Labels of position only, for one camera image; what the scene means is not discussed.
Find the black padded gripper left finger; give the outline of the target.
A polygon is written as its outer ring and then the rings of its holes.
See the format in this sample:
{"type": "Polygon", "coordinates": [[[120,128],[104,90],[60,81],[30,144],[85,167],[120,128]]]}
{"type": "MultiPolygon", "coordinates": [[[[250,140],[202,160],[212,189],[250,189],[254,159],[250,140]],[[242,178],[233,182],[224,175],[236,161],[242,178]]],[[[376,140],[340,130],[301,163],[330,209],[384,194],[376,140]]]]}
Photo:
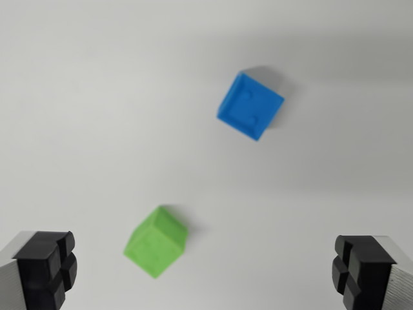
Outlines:
{"type": "Polygon", "coordinates": [[[70,231],[21,231],[1,249],[1,309],[60,309],[77,276],[70,231]]]}

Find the black padded gripper right finger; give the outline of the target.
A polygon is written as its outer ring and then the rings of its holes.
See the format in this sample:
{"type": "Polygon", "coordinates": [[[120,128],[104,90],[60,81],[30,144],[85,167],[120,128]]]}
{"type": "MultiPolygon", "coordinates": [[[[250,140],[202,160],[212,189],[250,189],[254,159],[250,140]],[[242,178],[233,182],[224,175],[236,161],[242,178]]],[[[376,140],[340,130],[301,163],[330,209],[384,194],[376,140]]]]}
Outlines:
{"type": "Polygon", "coordinates": [[[335,241],[332,281],[346,309],[412,309],[412,259],[388,236],[335,241]]]}

